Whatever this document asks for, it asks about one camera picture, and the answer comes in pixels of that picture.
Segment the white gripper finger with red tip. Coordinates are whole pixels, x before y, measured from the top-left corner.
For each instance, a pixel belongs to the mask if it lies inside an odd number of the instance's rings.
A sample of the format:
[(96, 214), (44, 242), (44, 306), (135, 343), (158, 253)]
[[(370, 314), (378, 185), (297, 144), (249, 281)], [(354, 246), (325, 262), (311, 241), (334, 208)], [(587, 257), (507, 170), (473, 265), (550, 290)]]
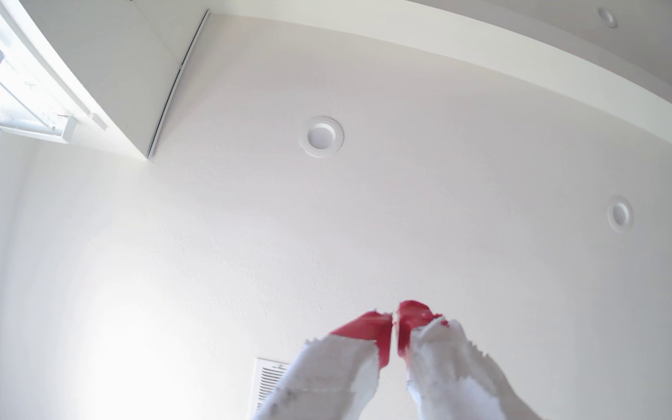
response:
[(359, 419), (390, 361), (393, 314), (368, 311), (308, 341), (255, 419)]
[(462, 325), (418, 301), (398, 307), (398, 355), (420, 419), (541, 419)]

